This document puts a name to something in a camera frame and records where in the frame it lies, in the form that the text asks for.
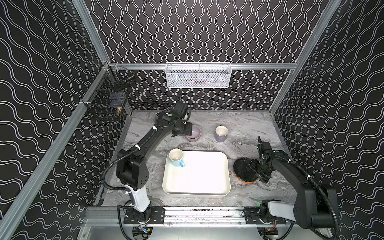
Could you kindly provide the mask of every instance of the white plastic tray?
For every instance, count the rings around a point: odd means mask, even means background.
[[[163,190],[176,197],[224,197],[231,190],[228,159],[222,152],[183,151],[185,167],[167,155]]]

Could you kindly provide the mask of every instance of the black wallpaper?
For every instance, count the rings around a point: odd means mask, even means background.
[[[76,239],[112,158],[124,122],[85,114],[12,239]]]
[[[114,71],[124,78],[127,71]],[[289,70],[232,71],[230,85],[225,89],[183,89],[181,100],[193,110],[269,110]],[[129,90],[132,109],[167,109],[176,100],[178,89],[167,87],[164,71],[136,71],[137,79]]]
[[[0,219],[98,74],[70,0],[0,0]]]
[[[114,63],[292,63],[327,0],[85,0]]]
[[[275,118],[337,190],[340,239],[384,239],[384,1],[343,0]]]

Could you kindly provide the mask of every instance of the cable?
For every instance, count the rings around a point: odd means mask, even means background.
[[[127,205],[127,203],[129,203],[131,200],[129,199],[128,201],[126,201],[125,203],[124,203],[124,206],[126,206]]]
[[[291,232],[293,225],[294,225],[294,223],[291,223],[291,225],[289,226],[287,232],[281,238],[278,238],[276,240],[283,240],[284,238],[286,238],[288,236],[288,234]]]
[[[155,115],[155,127],[157,127],[157,117],[158,117],[158,114]],[[152,129],[152,132],[151,134],[147,137],[147,139],[145,139],[142,143],[138,143],[137,145],[139,147],[142,147],[143,145],[145,145],[156,133],[156,129]],[[131,194],[131,190],[127,187],[113,187],[113,186],[110,186],[106,181],[105,181],[105,176],[107,174],[107,172],[119,161],[125,159],[126,157],[129,157],[130,155],[134,154],[135,152],[137,152],[139,150],[139,148],[136,148],[130,152],[127,152],[126,154],[124,154],[123,156],[119,157],[118,159],[116,159],[115,161],[113,161],[103,172],[102,176],[101,176],[101,183],[103,184],[103,186],[106,188],[106,189],[109,189],[109,190],[122,190],[122,191],[127,191],[129,194]]]
[[[269,232],[269,231],[272,231],[273,229],[275,229],[276,228],[276,221],[273,221],[273,228],[271,228],[271,229],[268,229],[267,231]]]
[[[153,220],[153,217],[152,217],[152,216],[149,216],[149,219],[148,219],[146,222],[140,223],[139,226],[138,226],[138,228],[139,228],[140,230],[142,230],[143,232],[145,232],[146,234],[148,234],[148,230],[145,229],[145,228],[146,228],[147,224],[148,224],[150,221],[152,221],[152,220]]]
[[[123,205],[118,205],[118,221],[119,221],[119,226],[120,226],[120,230],[121,230],[121,233],[122,235],[125,237],[125,239],[127,240],[134,240],[134,239],[131,239],[127,236],[127,234],[125,233],[124,229],[122,228],[122,223],[121,223],[121,215],[120,215],[120,208],[123,208],[123,209],[130,209],[132,208],[133,206],[123,206]]]
[[[176,105],[176,102],[178,102],[178,101],[180,100],[181,92],[182,92],[182,90],[180,90],[179,93],[177,94],[177,100],[174,101],[173,104],[172,104],[168,109],[165,110],[166,112],[168,112],[169,110],[171,110],[171,109]]]
[[[276,158],[279,158],[281,160],[288,161],[289,164],[294,165],[297,169],[299,169],[305,176],[308,176],[307,179],[308,181],[315,187],[316,191],[320,194],[321,198],[324,200],[325,204],[327,205],[331,215],[332,215],[332,220],[333,220],[333,229],[334,229],[334,234],[332,237],[326,237],[323,234],[319,233],[316,229],[311,228],[311,231],[313,231],[316,235],[321,237],[324,240],[333,240],[333,239],[339,239],[339,234],[340,234],[340,228],[339,228],[339,219],[336,215],[335,210],[333,209],[331,202],[329,201],[327,195],[325,192],[321,189],[321,187],[315,182],[315,180],[310,177],[310,175],[297,163],[290,161],[289,159],[286,159],[280,155],[274,155],[274,154],[266,154],[264,157],[267,156],[274,156]]]

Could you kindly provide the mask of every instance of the purple mug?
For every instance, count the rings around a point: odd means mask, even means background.
[[[223,125],[220,125],[216,128],[215,131],[215,139],[218,142],[224,142],[227,139],[228,135],[228,128],[224,127]]]

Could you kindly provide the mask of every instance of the aluminum frame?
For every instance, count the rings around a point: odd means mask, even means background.
[[[96,90],[107,71],[108,65],[104,64],[103,68],[84,95],[84,102],[90,100],[93,92]],[[0,221],[0,239],[8,240],[12,237],[86,111],[87,107],[85,104],[83,102],[78,103],[70,118],[64,124],[52,145],[40,160],[34,172],[17,195],[15,201]]]
[[[95,23],[92,20],[91,13],[89,12],[87,5],[84,0],[72,0],[73,5],[75,6],[77,13],[84,24],[85,29],[88,32],[89,38],[97,52],[97,55],[102,63],[110,63],[109,56],[105,50],[105,46],[101,41],[99,32],[95,26]]]
[[[272,227],[273,224],[246,224],[243,207],[164,207],[164,224],[147,227]],[[122,220],[124,210],[120,209]],[[88,207],[82,227],[117,227],[116,207]],[[137,224],[123,224],[136,227]]]
[[[91,231],[91,227],[81,227],[80,232],[77,235],[77,240],[86,240]]]
[[[165,70],[165,63],[112,63],[128,70]],[[296,69],[296,63],[231,63],[233,70]]]
[[[115,150],[113,152],[113,155],[112,155],[112,158],[110,160],[110,163],[113,162],[114,160],[116,160],[118,152],[122,149],[122,146],[123,146],[124,140],[125,140],[125,136],[127,136],[128,130],[129,130],[129,126],[131,125],[131,122],[132,122],[132,117],[133,117],[133,114],[129,114],[127,116],[127,119],[125,120],[123,129],[121,130],[121,134],[120,134],[118,143],[116,144],[116,148],[115,148]],[[105,176],[106,182],[109,182],[109,180],[112,177],[113,172],[115,172],[115,168],[114,167],[112,169],[110,169],[108,171],[108,173],[106,174],[106,176]],[[95,199],[95,202],[93,204],[94,206],[97,206],[97,204],[99,203],[101,195],[103,194],[103,191],[104,191],[104,186],[101,185],[101,187],[99,189],[99,192],[98,192],[98,195],[97,195],[97,197]]]
[[[340,3],[341,3],[341,0],[329,0],[329,2],[327,3],[310,37],[308,38],[303,49],[301,50],[299,57],[296,59],[296,63],[297,63],[296,69],[294,71],[290,71],[290,73],[285,79],[283,85],[280,88],[280,91],[278,92],[275,100],[273,101],[270,107],[269,112],[272,115],[276,113],[278,107],[280,106],[280,103],[283,101],[292,83],[294,82],[297,75],[303,68],[303,65],[307,62],[307,59],[309,58],[313,48],[316,46],[317,42],[319,41],[325,28],[328,26],[332,16],[334,15],[335,11],[339,7]]]
[[[271,117],[272,124],[273,124],[273,126],[275,127],[275,130],[276,130],[276,132],[277,132],[277,136],[279,136],[280,142],[281,142],[281,144],[283,145],[283,150],[284,150],[284,152],[286,152],[286,153],[288,154],[288,156],[289,156],[291,159],[293,159],[292,156],[291,156],[291,153],[290,153],[290,151],[289,151],[289,148],[288,148],[287,144],[285,143],[285,140],[284,140],[284,138],[283,138],[283,135],[282,135],[281,132],[280,132],[279,126],[278,126],[277,123],[276,123],[275,117],[272,116],[271,114],[270,114],[270,117]]]

